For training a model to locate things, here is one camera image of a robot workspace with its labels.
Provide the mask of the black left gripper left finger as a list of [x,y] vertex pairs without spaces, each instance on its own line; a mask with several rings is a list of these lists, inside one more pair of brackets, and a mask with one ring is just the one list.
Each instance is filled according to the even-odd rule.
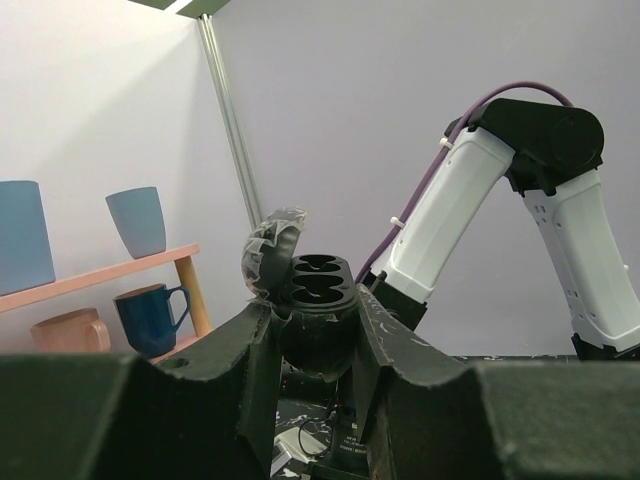
[[280,353],[252,303],[159,363],[135,354],[1,359],[5,479],[266,479]]

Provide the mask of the black earbud charging case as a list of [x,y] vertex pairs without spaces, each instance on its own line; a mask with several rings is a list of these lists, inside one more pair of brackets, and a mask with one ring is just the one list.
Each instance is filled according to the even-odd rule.
[[255,299],[272,311],[284,359],[333,382],[350,368],[354,354],[356,285],[347,260],[295,254],[306,219],[300,207],[273,211],[247,237],[241,272]]

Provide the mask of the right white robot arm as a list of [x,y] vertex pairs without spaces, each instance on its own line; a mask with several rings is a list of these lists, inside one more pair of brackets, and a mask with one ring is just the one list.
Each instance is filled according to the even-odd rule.
[[449,353],[637,358],[639,295],[604,208],[604,143],[575,106],[501,98],[467,113],[370,261],[371,289]]

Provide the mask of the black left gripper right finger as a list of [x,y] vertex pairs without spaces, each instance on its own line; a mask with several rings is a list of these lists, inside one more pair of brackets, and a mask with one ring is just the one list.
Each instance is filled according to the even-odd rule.
[[635,479],[639,366],[448,356],[357,289],[358,436],[374,479]]

